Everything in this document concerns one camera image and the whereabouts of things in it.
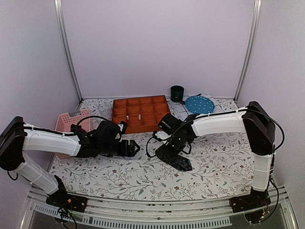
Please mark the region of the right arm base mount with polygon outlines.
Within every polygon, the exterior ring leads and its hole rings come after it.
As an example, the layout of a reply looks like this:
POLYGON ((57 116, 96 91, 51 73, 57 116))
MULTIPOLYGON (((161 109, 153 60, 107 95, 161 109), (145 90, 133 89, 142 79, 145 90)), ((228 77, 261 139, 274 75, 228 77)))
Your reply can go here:
POLYGON ((266 207, 269 204, 271 204, 271 200, 267 192, 250 193, 229 200, 233 213, 266 207))

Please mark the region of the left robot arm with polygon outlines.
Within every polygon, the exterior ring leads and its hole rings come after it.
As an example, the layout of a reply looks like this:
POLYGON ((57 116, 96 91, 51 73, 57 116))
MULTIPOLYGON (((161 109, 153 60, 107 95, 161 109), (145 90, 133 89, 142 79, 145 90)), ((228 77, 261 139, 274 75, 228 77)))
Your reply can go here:
POLYGON ((86 132, 80 123, 70 132, 39 128, 16 116, 0 135, 0 167, 13 171, 39 186, 60 207, 67 207, 71 197, 62 180, 51 175, 26 155, 26 151, 60 153, 89 158, 98 155, 134 157, 140 150, 133 140, 123 140, 126 122, 116 124, 105 118, 96 129, 86 132))

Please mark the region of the dark floral tie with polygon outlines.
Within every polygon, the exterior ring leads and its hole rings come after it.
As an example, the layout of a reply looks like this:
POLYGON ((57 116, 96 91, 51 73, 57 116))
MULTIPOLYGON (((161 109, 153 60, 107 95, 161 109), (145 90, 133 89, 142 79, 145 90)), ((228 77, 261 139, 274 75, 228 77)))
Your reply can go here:
POLYGON ((177 155, 173 158, 165 159, 166 164, 172 166, 178 171, 187 172, 192 171, 191 161, 183 156, 177 155))

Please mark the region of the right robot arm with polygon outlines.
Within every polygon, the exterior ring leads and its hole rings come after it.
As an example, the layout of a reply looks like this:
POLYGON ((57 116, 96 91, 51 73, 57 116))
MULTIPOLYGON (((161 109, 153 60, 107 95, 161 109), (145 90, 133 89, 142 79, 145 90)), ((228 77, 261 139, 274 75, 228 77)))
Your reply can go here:
POLYGON ((184 120, 166 114, 158 126, 160 131, 155 132, 153 138, 162 145, 155 151, 155 155, 184 172, 192 169, 191 162, 179 154, 196 138, 222 133, 246 134, 254 154, 254 180, 246 203, 250 208, 256 208, 264 202, 278 149, 274 145, 275 129, 280 125, 258 102, 251 101, 248 106, 229 112, 191 114, 184 120))

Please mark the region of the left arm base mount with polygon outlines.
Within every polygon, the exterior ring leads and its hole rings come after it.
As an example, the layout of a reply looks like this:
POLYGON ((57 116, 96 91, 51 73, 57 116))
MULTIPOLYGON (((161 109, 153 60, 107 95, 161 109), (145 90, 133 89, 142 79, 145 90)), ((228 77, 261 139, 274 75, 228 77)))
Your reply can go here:
POLYGON ((84 213, 87 206, 88 199, 86 197, 71 195, 67 193, 52 194, 47 197, 46 203, 56 207, 62 207, 70 211, 77 211, 84 213))

